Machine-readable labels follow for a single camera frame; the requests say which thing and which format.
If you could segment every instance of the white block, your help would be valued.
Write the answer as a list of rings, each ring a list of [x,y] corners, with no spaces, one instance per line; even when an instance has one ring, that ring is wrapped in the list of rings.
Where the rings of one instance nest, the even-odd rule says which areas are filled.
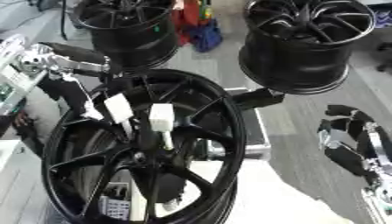
[[[123,94],[108,98],[105,100],[105,106],[115,123],[123,123],[133,116],[132,108]]]
[[[154,131],[172,131],[174,108],[170,103],[154,103],[150,110],[150,124]]]

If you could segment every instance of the blue bag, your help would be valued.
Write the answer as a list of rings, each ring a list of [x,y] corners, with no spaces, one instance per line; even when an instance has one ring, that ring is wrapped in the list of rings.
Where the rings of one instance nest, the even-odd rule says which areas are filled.
[[[207,24],[192,27],[188,30],[191,43],[198,52],[204,53],[218,46],[223,37],[215,18],[208,21]]]

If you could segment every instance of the red object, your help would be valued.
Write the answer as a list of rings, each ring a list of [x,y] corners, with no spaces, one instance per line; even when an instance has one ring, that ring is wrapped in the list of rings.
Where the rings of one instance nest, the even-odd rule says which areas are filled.
[[[171,18],[176,27],[179,44],[183,46],[190,40],[189,35],[186,33],[187,27],[197,26],[199,23],[198,0],[184,0],[184,9],[173,10]]]

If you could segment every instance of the screw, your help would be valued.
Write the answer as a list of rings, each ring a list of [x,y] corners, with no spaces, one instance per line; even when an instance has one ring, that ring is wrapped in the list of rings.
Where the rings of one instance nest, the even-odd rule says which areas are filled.
[[[144,163],[146,160],[145,155],[142,152],[137,152],[133,158],[134,158],[135,162],[137,162],[139,164]]]

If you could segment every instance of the black bracket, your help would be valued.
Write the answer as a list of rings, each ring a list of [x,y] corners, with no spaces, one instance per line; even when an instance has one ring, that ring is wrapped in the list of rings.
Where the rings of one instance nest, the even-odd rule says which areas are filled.
[[[281,103],[284,100],[284,96],[285,94],[283,93],[263,87],[251,92],[234,95],[233,100],[241,110],[248,110]]]

